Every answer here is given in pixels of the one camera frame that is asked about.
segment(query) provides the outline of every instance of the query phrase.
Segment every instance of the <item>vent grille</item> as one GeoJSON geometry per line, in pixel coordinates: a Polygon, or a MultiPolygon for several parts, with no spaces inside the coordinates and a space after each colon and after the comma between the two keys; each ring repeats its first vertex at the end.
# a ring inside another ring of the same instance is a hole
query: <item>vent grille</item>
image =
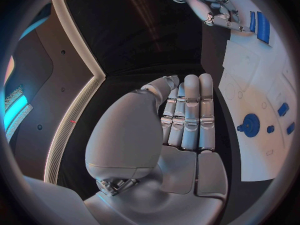
{"type": "Polygon", "coordinates": [[[89,101],[100,87],[93,77],[81,90],[61,120],[52,140],[44,172],[44,182],[57,184],[63,153],[76,121],[79,119],[89,101]]]}

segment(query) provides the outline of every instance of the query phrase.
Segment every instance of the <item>blue knob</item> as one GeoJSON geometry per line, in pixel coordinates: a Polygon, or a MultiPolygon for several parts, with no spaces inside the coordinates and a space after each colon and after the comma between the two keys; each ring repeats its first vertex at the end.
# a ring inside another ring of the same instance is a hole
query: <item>blue knob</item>
{"type": "Polygon", "coordinates": [[[266,132],[267,132],[268,134],[273,133],[274,130],[275,130],[275,127],[274,127],[273,125],[272,125],[272,126],[268,126],[268,127],[266,128],[266,132]]]}
{"type": "Polygon", "coordinates": [[[261,128],[261,123],[254,113],[249,113],[245,116],[241,125],[237,126],[239,132],[244,132],[248,138],[255,137],[261,128]]]}

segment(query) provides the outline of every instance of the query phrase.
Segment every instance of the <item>blue gear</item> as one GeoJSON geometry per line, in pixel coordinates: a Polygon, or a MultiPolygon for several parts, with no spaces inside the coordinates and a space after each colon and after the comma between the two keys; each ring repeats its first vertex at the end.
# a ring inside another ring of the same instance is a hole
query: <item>blue gear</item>
{"type": "Polygon", "coordinates": [[[261,128],[261,123],[254,113],[249,113],[245,116],[242,125],[237,126],[239,132],[244,132],[248,138],[255,137],[261,128]]]}

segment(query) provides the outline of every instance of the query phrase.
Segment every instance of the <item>blue button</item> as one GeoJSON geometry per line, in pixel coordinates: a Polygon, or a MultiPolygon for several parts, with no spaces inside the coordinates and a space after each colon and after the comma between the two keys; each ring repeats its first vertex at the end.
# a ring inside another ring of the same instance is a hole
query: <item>blue button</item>
{"type": "Polygon", "coordinates": [[[268,126],[268,127],[266,128],[266,132],[267,132],[268,134],[273,133],[274,130],[275,130],[275,127],[274,127],[273,125],[268,126]]]}
{"type": "Polygon", "coordinates": [[[293,122],[289,127],[286,129],[287,134],[290,135],[295,130],[295,123],[293,122]]]}
{"type": "Polygon", "coordinates": [[[290,109],[290,108],[289,108],[289,105],[288,105],[286,102],[284,102],[284,103],[281,105],[281,107],[278,109],[278,114],[279,114],[279,116],[280,116],[280,117],[284,116],[284,115],[287,113],[287,111],[288,111],[289,109],[290,109]]]}

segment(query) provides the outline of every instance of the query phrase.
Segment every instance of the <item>blue light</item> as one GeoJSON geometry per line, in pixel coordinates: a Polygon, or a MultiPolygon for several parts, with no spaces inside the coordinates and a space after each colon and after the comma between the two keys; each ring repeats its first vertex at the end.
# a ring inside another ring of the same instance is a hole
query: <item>blue light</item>
{"type": "Polygon", "coordinates": [[[6,111],[4,116],[4,127],[5,130],[11,124],[12,120],[17,116],[17,114],[22,110],[22,108],[27,105],[27,99],[22,95],[17,101],[15,101],[12,106],[6,111]]]}

